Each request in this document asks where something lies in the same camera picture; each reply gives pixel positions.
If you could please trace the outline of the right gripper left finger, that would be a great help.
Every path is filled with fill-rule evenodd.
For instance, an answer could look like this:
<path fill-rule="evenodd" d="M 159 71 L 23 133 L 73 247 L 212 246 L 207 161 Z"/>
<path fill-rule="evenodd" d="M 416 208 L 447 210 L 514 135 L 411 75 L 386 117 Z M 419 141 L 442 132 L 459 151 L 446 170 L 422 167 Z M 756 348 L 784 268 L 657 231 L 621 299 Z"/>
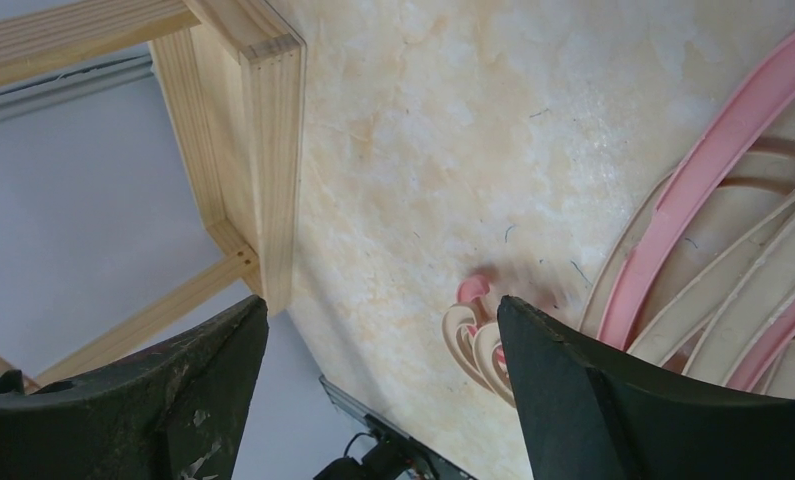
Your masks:
<path fill-rule="evenodd" d="M 229 479 L 266 351 L 250 296 L 103 367 L 0 395 L 0 479 Z"/>

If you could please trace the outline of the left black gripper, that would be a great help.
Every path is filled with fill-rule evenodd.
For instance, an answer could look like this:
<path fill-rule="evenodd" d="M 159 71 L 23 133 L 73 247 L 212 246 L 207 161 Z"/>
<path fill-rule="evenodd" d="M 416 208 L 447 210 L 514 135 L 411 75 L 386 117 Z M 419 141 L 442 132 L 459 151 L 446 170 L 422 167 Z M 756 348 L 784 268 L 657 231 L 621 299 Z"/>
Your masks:
<path fill-rule="evenodd" d="M 24 394 L 25 380 L 21 370 L 8 370 L 0 376 L 0 395 Z"/>

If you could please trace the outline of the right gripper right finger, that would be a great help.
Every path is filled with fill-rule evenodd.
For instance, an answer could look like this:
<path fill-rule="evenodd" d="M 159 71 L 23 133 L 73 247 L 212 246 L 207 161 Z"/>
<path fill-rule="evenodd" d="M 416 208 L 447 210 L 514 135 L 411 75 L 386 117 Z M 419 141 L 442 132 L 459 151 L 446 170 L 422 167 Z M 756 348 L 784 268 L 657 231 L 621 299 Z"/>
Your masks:
<path fill-rule="evenodd" d="M 497 311 L 537 479 L 795 479 L 795 400 L 681 376 L 504 297 Z"/>

